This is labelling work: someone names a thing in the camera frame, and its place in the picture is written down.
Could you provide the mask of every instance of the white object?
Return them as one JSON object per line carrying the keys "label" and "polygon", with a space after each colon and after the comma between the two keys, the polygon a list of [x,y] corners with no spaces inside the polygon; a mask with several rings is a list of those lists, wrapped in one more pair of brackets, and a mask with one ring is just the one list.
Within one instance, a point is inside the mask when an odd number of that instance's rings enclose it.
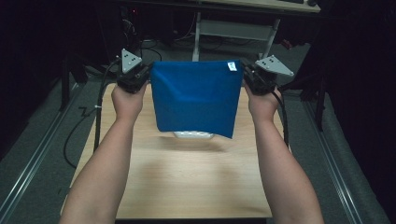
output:
{"label": "white object", "polygon": [[203,132],[174,132],[175,136],[178,138],[212,138],[213,133],[203,133]]}
{"label": "white object", "polygon": [[294,76],[294,73],[291,72],[290,69],[274,55],[258,60],[256,64],[265,71],[270,73],[275,73],[278,75],[284,75],[288,77]]}
{"label": "white object", "polygon": [[142,63],[142,59],[137,57],[136,55],[132,54],[126,49],[121,51],[121,60],[122,60],[122,73],[127,74],[137,65]]}
{"label": "white object", "polygon": [[228,63],[228,68],[230,68],[230,71],[232,72],[238,71],[238,69],[236,69],[234,62]]}

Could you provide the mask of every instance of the blue towel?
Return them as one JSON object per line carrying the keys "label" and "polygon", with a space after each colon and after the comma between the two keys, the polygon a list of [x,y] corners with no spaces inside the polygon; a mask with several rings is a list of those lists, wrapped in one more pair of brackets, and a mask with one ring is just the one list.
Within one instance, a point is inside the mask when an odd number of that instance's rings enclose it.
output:
{"label": "blue towel", "polygon": [[158,129],[232,138],[242,77],[239,61],[154,63],[151,86]]}

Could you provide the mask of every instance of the hand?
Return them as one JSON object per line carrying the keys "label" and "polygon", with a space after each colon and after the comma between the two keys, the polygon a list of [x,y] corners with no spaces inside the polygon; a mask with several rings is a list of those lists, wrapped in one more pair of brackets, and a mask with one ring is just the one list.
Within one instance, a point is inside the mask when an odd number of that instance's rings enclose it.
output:
{"label": "hand", "polygon": [[116,110],[117,119],[135,122],[137,116],[143,108],[143,96],[148,83],[143,85],[142,89],[135,94],[124,91],[121,87],[116,86],[111,93],[114,109]]}
{"label": "hand", "polygon": [[[262,122],[264,120],[274,121],[274,114],[279,104],[275,96],[270,92],[265,95],[254,95],[248,85],[245,85],[248,95],[248,109],[254,122]],[[275,89],[275,93],[280,96],[280,92]]]}

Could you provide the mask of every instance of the table surface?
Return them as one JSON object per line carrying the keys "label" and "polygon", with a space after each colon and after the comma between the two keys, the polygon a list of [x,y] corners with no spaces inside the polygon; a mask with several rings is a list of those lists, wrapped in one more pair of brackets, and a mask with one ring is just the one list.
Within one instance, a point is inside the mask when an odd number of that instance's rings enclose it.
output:
{"label": "table surface", "polygon": [[[115,119],[106,88],[101,137]],[[276,127],[283,130],[276,113]],[[75,177],[92,155],[92,125]],[[248,97],[241,89],[233,139],[178,139],[156,126],[150,85],[134,126],[131,168],[117,219],[270,217]]]}
{"label": "table surface", "polygon": [[207,3],[219,3],[227,5],[237,5],[246,7],[264,7],[271,9],[291,10],[300,12],[320,12],[320,7],[316,5],[311,7],[307,4],[307,0],[304,0],[303,4],[290,3],[279,0],[200,0],[201,2]]}

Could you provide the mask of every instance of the black cable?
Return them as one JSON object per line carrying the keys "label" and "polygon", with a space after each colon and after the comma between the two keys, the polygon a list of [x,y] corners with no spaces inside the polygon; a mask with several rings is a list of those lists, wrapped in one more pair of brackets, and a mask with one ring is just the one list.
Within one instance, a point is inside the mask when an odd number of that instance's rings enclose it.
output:
{"label": "black cable", "polygon": [[143,41],[140,42],[139,49],[140,49],[140,58],[143,58]]}
{"label": "black cable", "polygon": [[99,94],[98,94],[98,101],[96,104],[96,131],[95,131],[95,141],[93,144],[93,151],[95,151],[98,146],[99,146],[99,139],[100,139],[100,124],[101,124],[101,118],[102,118],[102,102],[103,102],[103,91],[105,88],[105,80],[108,74],[108,71],[110,71],[110,68],[114,66],[116,63],[120,61],[120,58],[117,58],[115,61],[111,62],[108,68],[105,71],[105,74],[103,75],[102,82],[100,85],[99,89]]}
{"label": "black cable", "polygon": [[84,70],[88,75],[92,75],[94,77],[101,77],[103,75],[101,72],[94,72],[91,69],[88,69],[87,66],[84,66]]}
{"label": "black cable", "polygon": [[[264,79],[262,79],[262,77],[256,73],[254,73],[259,80],[266,85],[267,82],[264,81]],[[285,107],[285,101],[282,97],[282,99],[279,98],[279,96],[274,92],[271,91],[271,93],[275,96],[275,98],[277,99],[277,101],[280,104],[280,108],[282,109],[282,118],[283,118],[283,141],[285,141],[285,144],[287,147],[289,147],[289,126],[288,126],[288,117],[286,114],[286,107]]]}
{"label": "black cable", "polygon": [[67,164],[69,164],[71,167],[77,169],[77,166],[75,164],[73,164],[73,162],[71,162],[68,158],[67,158],[67,144],[71,138],[71,136],[73,135],[74,131],[77,129],[78,125],[84,121],[85,118],[89,117],[91,113],[93,113],[93,111],[95,111],[96,108],[94,108],[93,110],[91,110],[88,114],[83,114],[83,118],[76,124],[76,126],[74,126],[74,128],[72,129],[72,131],[70,132],[70,134],[67,136],[66,141],[64,142],[64,159],[66,160]]}
{"label": "black cable", "polygon": [[[149,46],[149,47],[144,47],[144,48],[143,48],[143,42],[154,42],[154,45]],[[143,49],[154,49],[155,47],[158,46],[158,40],[156,40],[156,39],[144,40],[143,42],[142,42],[142,45],[140,46],[140,47],[143,48]]]}
{"label": "black cable", "polygon": [[146,48],[142,48],[142,50],[143,50],[143,49],[145,49],[145,50],[150,50],[150,51],[153,51],[153,52],[157,53],[158,56],[160,56],[160,61],[161,61],[161,62],[163,61],[163,56],[162,56],[161,53],[158,52],[157,50],[155,50],[155,49],[146,49]]}
{"label": "black cable", "polygon": [[215,46],[214,48],[205,48],[205,47],[202,46],[202,44],[200,44],[200,48],[201,49],[205,49],[205,50],[215,50],[215,49],[220,48],[223,45],[223,43],[224,43],[224,38],[220,37],[219,38],[219,44],[217,46]]}
{"label": "black cable", "polygon": [[179,42],[186,42],[187,40],[189,40],[189,39],[192,38],[192,37],[195,37],[195,35],[190,35],[190,36],[186,36],[186,37],[183,38],[183,39],[175,40],[175,41],[174,41],[174,44],[176,44],[176,45],[178,45],[178,46],[181,46],[181,47],[188,47],[188,46],[191,46],[191,45],[195,44],[194,40],[193,40],[193,41],[190,41],[188,44],[180,44]]}
{"label": "black cable", "polygon": [[224,42],[232,44],[232,45],[236,45],[236,46],[246,46],[246,45],[251,44],[252,42],[257,42],[257,40],[249,39],[246,42],[238,43],[238,42],[231,41],[230,38],[226,38],[224,40]]}

